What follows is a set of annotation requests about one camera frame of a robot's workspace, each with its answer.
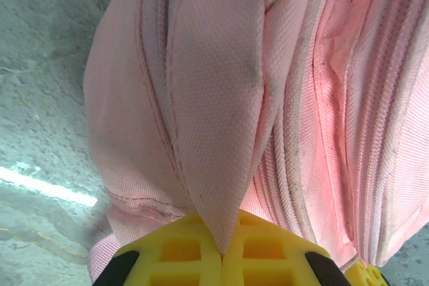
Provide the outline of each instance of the pink fabric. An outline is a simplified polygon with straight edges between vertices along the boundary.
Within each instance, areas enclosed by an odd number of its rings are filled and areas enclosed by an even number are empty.
[[[193,210],[225,252],[240,207],[383,265],[429,221],[428,2],[112,0],[84,77],[114,203],[93,278]]]

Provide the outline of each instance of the pink backpack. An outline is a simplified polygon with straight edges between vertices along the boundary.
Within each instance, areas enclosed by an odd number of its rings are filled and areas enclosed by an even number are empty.
[[[239,208],[384,265],[429,221],[429,0],[112,0],[84,77],[117,248]]]

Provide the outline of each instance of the black rubber piece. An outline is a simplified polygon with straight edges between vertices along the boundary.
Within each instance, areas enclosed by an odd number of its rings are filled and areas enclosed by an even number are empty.
[[[390,285],[390,283],[389,283],[389,281],[386,279],[386,277],[384,277],[384,275],[383,275],[383,274],[381,274],[381,276],[383,277],[383,279],[384,279],[384,281],[386,282],[387,286],[391,286],[391,285]]]
[[[138,251],[127,251],[113,258],[93,286],[123,286],[139,255]]]
[[[312,251],[306,253],[306,258],[320,286],[351,286],[332,259]]]

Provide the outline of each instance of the gray concrete surface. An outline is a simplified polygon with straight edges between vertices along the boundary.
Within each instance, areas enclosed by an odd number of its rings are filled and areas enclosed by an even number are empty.
[[[88,157],[82,75],[108,3],[0,0],[2,286],[90,285],[109,201]],[[423,286],[428,267],[425,227],[383,272],[392,286]]]

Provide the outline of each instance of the concrete floor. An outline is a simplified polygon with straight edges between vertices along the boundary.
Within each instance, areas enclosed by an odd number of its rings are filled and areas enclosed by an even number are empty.
[[[109,201],[88,157],[82,75],[108,3],[0,0],[2,286],[90,285]],[[383,272],[392,286],[423,286],[428,267],[429,226]]]

